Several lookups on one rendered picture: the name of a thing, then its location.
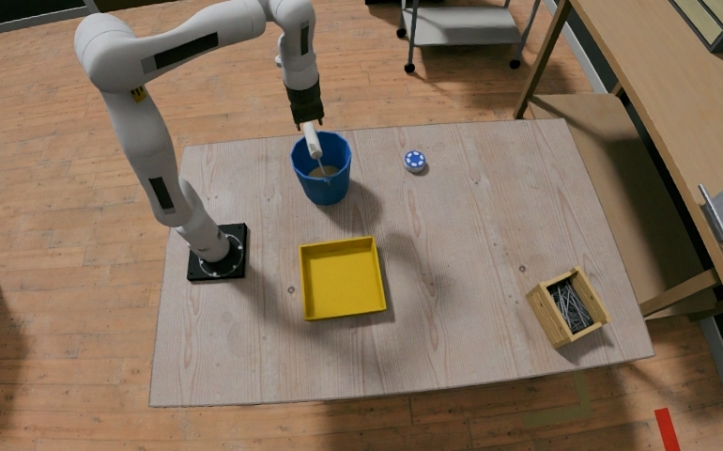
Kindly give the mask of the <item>yellow square tray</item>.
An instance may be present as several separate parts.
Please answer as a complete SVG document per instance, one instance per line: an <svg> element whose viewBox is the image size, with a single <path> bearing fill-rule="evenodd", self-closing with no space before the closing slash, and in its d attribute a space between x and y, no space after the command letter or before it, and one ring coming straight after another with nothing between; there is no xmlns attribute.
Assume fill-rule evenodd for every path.
<svg viewBox="0 0 723 451"><path fill-rule="evenodd" d="M386 310L374 236L299 245L299 255L304 320Z"/></svg>

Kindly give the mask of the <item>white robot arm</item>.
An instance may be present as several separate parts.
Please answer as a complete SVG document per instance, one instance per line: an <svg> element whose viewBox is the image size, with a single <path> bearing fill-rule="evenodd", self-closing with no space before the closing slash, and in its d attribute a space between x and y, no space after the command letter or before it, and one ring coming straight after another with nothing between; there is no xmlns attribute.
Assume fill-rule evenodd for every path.
<svg viewBox="0 0 723 451"><path fill-rule="evenodd" d="M230 0L200 10L169 32L139 39L116 16L95 13L75 32L75 53L104 99L154 217L209 262L227 255L229 240L191 184L178 176L170 133L145 84L203 54L258 38L269 22L284 32L278 39L282 66L292 71L312 66L315 9L310 0Z"/></svg>

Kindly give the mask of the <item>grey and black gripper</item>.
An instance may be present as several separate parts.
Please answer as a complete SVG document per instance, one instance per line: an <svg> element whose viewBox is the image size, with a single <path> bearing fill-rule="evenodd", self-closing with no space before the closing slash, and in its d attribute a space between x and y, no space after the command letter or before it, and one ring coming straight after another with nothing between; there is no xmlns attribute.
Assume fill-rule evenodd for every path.
<svg viewBox="0 0 723 451"><path fill-rule="evenodd" d="M296 123L297 125L298 132L300 131L301 123L312 120L318 119L319 126L323 126L322 118L325 114L324 107L320 99L320 77L317 71L316 62L314 61L313 65L308 69L299 71L285 69L281 65L279 55L275 57L275 62L278 68L282 68L284 77L283 81L287 97L291 102L290 109L294 124Z"/></svg>

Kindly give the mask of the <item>light wooden crate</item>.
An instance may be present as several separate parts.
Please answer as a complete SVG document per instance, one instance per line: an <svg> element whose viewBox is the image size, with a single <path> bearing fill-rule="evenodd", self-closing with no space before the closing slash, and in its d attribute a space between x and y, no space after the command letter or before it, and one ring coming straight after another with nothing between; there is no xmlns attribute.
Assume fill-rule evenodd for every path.
<svg viewBox="0 0 723 451"><path fill-rule="evenodd" d="M579 265L539 283L525 298L553 349L613 321Z"/></svg>

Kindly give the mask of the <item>blue pail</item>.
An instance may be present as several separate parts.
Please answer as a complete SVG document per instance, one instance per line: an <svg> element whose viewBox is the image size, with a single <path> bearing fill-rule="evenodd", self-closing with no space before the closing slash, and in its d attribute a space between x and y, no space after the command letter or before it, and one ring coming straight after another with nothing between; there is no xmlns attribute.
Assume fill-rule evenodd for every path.
<svg viewBox="0 0 723 451"><path fill-rule="evenodd" d="M312 122L302 128L305 136L295 143L290 154L293 169L311 201L322 206L336 204L346 196L348 188L352 154L349 144L336 132L315 131Z"/></svg>

